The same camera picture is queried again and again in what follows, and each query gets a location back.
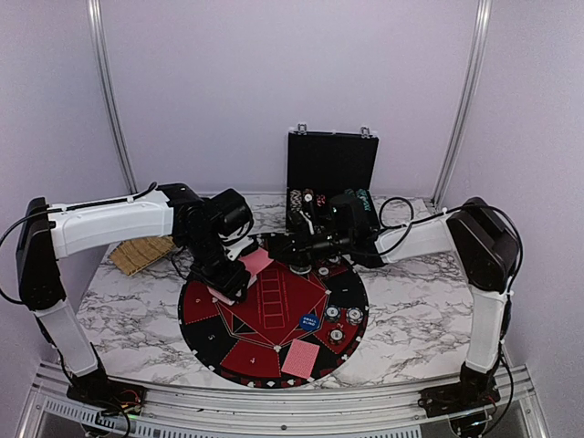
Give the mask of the clear acrylic dealer button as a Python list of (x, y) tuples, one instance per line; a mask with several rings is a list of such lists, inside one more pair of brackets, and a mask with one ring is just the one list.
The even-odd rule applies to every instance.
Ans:
[(304, 275), (308, 275), (312, 269), (311, 265), (307, 265), (307, 266), (293, 266), (290, 265), (289, 269), (291, 272), (293, 272), (294, 274), (300, 275), (300, 276), (304, 276)]

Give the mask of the red playing card deck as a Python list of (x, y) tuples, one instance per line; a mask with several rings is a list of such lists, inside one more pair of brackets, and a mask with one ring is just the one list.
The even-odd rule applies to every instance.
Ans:
[(213, 298), (222, 302), (228, 306), (239, 304), (246, 301), (248, 290), (251, 286), (256, 283), (256, 275), (251, 275), (245, 286), (237, 286), (234, 291), (231, 292), (219, 292), (211, 287), (208, 287), (208, 291)]

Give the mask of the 50 chips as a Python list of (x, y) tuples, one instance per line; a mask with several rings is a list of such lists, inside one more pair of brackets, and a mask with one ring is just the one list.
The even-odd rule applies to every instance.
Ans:
[(339, 321), (341, 311), (337, 306), (327, 306), (324, 311), (324, 319), (327, 322), (336, 323)]

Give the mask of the blue small blind button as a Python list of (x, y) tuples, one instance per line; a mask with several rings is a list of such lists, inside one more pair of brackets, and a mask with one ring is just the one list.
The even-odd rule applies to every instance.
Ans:
[(320, 318), (314, 314), (306, 314), (300, 318), (298, 325), (306, 332), (312, 332), (320, 328)]

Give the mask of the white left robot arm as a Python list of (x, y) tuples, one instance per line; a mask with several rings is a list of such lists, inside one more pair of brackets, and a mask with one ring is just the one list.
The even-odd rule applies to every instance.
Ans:
[(62, 264), (83, 253), (102, 257), (116, 243), (169, 237), (190, 253), (190, 279), (238, 302), (251, 279), (240, 253), (251, 243), (253, 223), (236, 190), (202, 197), (184, 183), (153, 182), (140, 193), (82, 203), (35, 198), (15, 224), (18, 303), (60, 355), (73, 387), (93, 404), (109, 405), (115, 386), (70, 303)]

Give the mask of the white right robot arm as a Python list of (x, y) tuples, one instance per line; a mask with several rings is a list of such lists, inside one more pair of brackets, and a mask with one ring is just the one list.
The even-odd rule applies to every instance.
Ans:
[(363, 340), (310, 389), (419, 381), (458, 374), (470, 340), (473, 304), (454, 254), (358, 267), (370, 303)]

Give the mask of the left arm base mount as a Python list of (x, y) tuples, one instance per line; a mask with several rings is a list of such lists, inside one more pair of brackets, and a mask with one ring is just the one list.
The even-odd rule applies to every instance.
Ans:
[(112, 380), (100, 360), (94, 371), (83, 376), (77, 376), (65, 365), (61, 368), (69, 380), (67, 396), (71, 400), (98, 406), (106, 415), (141, 413), (146, 389), (140, 385)]

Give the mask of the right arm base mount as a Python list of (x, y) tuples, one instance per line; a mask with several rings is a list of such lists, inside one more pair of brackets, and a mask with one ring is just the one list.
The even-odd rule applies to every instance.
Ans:
[(501, 400), (495, 387), (496, 364), (486, 373), (472, 370), (464, 363), (461, 366), (459, 381), (426, 388), (420, 391), (418, 406), (425, 410), (429, 418), (443, 414), (464, 412)]

